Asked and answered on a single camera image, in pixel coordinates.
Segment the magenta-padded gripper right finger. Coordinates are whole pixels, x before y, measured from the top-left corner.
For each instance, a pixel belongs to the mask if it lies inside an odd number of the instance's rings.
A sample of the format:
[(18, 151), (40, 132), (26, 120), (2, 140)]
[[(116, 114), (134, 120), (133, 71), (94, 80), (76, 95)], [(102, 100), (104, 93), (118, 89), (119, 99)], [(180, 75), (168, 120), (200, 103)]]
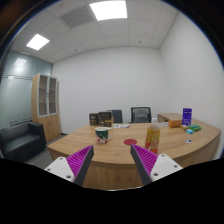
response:
[(130, 148), (143, 185), (168, 176), (182, 169), (166, 154), (155, 154), (145, 148), (132, 144)]

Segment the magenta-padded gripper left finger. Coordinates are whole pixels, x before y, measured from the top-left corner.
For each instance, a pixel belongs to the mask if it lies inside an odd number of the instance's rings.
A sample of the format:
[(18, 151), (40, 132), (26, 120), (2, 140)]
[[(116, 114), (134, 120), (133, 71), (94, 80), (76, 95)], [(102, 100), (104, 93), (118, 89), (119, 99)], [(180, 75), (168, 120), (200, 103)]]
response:
[(58, 157), (45, 171), (82, 186), (93, 156), (94, 148), (90, 145), (67, 158)]

